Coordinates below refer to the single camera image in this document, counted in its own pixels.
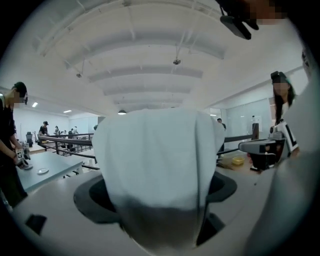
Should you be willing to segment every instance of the yellow bowl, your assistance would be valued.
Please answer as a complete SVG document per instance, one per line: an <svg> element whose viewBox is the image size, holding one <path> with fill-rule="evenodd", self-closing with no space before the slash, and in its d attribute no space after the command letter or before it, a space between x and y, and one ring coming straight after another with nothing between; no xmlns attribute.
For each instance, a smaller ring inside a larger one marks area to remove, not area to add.
<svg viewBox="0 0 320 256"><path fill-rule="evenodd" d="M232 158L232 163L236 166L242 165L245 162L245 159L240 156L236 156Z"/></svg>

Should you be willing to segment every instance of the light fixture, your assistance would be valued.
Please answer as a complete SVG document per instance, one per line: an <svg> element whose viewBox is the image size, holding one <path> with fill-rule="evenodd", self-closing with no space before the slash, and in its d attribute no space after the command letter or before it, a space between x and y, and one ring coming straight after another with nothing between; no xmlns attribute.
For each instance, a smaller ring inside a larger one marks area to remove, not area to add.
<svg viewBox="0 0 320 256"><path fill-rule="evenodd" d="M118 115L125 115L125 114L127 114L127 112L124 111L123 109L121 109L121 110L118 112Z"/></svg>

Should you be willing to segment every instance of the white table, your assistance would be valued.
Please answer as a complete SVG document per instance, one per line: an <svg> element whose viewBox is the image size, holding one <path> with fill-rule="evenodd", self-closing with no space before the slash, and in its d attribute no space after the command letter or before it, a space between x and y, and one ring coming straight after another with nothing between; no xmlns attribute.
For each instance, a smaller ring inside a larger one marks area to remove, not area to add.
<svg viewBox="0 0 320 256"><path fill-rule="evenodd" d="M21 184L26 192L30 192L41 187L50 181L62 177L72 171L78 169L82 171L82 159L65 157L52 152L43 152L31 156L28 161L33 165L32 169L21 170L17 169ZM49 171L44 174L38 174L38 170L47 168Z"/></svg>
<svg viewBox="0 0 320 256"><path fill-rule="evenodd" d="M38 153L43 153L45 152L45 148L42 146L39 146L38 144L33 144L32 147L29 147L30 155L38 154Z"/></svg>

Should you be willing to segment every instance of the ceiling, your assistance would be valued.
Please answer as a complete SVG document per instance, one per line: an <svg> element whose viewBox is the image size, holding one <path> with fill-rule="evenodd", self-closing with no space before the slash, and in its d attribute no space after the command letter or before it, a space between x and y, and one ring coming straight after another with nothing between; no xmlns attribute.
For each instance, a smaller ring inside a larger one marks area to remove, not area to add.
<svg viewBox="0 0 320 256"><path fill-rule="evenodd" d="M35 107L32 107L32 105L37 102L38 104ZM77 114L82 114L83 111L79 111L77 109L74 109L67 105L59 105L55 104L53 102L49 102L34 96L28 96L28 104L20 104L19 108L26 109L26 110L32 110L32 111L39 111L39 112L46 112L46 113L52 113L59 116L66 116L70 117Z"/></svg>
<svg viewBox="0 0 320 256"><path fill-rule="evenodd" d="M0 80L19 74L30 95L97 115L190 102L204 109L257 84L248 77L261 71L245 58L263 53L273 69L285 62L272 59L270 45L290 41L277 34L289 31L282 25L249 28L252 39L241 39L220 16L215 0L48 0L16 36Z"/></svg>

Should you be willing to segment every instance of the black t-shirt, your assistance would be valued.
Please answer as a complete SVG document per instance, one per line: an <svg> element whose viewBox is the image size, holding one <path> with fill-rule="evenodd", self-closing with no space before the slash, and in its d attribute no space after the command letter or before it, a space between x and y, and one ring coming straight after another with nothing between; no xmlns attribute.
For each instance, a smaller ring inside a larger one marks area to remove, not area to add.
<svg viewBox="0 0 320 256"><path fill-rule="evenodd" d="M42 132L43 135L47 135L48 134L48 129L47 127L44 127L43 125L41 125L40 129L39 129L39 133Z"/></svg>
<svg viewBox="0 0 320 256"><path fill-rule="evenodd" d="M3 102L0 98L0 140L10 149L12 150L10 137L16 133L15 130L15 121L14 121L14 111L11 108L7 108L4 106ZM3 161L6 159L7 161L12 160L4 153L0 151L0 160Z"/></svg>

